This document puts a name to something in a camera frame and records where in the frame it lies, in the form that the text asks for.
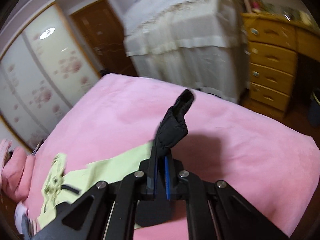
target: light green garment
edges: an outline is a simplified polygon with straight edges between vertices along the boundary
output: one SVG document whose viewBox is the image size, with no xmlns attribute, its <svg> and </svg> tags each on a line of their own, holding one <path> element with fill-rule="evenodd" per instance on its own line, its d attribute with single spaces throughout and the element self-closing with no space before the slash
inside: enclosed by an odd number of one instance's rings
<svg viewBox="0 0 320 240">
<path fill-rule="evenodd" d="M 122 180 L 126 175 L 137 171 L 141 161 L 149 159 L 152 142 L 126 151 L 114 158 L 89 163 L 87 169 L 71 171 L 63 176 L 67 155 L 59 153 L 52 161 L 47 179 L 42 187 L 44 203 L 41 208 L 38 223 L 41 228 L 49 224 L 56 216 L 55 206 L 68 202 L 73 203 L 98 181 L 113 183 Z M 66 184 L 80 190 L 77 195 L 69 190 L 60 189 Z"/>
</svg>

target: drawer cabinet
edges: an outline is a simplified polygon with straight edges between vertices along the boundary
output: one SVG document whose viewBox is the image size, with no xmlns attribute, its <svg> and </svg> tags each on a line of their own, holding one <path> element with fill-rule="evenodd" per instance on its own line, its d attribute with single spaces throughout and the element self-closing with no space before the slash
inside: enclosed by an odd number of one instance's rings
<svg viewBox="0 0 320 240">
<path fill-rule="evenodd" d="M 294 76 L 269 67 L 250 63 L 250 81 L 290 95 Z"/>
<path fill-rule="evenodd" d="M 296 49 L 296 34 L 292 25 L 263 19 L 250 19 L 245 21 L 245 27 L 250 41 Z"/>
<path fill-rule="evenodd" d="M 250 62 L 295 75 L 297 53 L 277 46 L 249 42 Z"/>
<path fill-rule="evenodd" d="M 290 96 L 284 93 L 252 82 L 250 85 L 250 97 L 281 111 L 287 109 L 290 100 Z"/>
</svg>

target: wooden desk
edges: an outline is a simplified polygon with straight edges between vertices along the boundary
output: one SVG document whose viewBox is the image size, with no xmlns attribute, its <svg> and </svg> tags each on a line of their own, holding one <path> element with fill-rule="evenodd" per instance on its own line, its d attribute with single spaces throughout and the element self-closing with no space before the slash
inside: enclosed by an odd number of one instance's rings
<svg viewBox="0 0 320 240">
<path fill-rule="evenodd" d="M 298 54 L 320 62 L 320 32 L 283 16 L 242 13 L 250 52 L 250 109 L 282 120 L 296 79 Z"/>
</svg>

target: bed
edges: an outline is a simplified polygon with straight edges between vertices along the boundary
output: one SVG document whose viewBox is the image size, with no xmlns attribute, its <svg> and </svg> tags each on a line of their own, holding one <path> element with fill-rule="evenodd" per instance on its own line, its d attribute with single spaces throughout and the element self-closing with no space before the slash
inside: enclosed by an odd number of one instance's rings
<svg viewBox="0 0 320 240">
<path fill-rule="evenodd" d="M 60 121 L 36 154 L 28 216 L 41 210 L 52 159 L 67 154 L 66 173 L 152 140 L 184 87 L 148 78 L 104 76 Z M 172 150 L 203 180 L 227 181 L 288 236 L 319 181 L 320 152 L 311 137 L 200 91 L 186 114 L 188 135 Z M 134 239 L 188 239 L 183 202 L 172 221 L 136 229 Z"/>
</svg>

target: wooden floor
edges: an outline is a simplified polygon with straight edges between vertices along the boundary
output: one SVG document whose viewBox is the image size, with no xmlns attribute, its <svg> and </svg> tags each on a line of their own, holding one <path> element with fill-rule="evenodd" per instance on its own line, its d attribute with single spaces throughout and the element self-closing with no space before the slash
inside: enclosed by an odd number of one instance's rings
<svg viewBox="0 0 320 240">
<path fill-rule="evenodd" d="M 241 101 L 241 105 L 244 107 L 248 106 L 248 95 L 244 96 Z M 287 127 L 291 129 L 312 136 L 318 148 L 320 148 L 320 127 L 313 128 L 307 120 L 308 106 L 294 102 L 290 106 L 288 113 L 281 121 Z M 317 220 L 320 215 L 320 184 L 313 194 L 310 204 L 304 213 L 299 225 L 297 226 L 295 232 L 292 234 L 292 240 L 304 240 L 308 232 L 310 231 L 312 225 Z"/>
</svg>

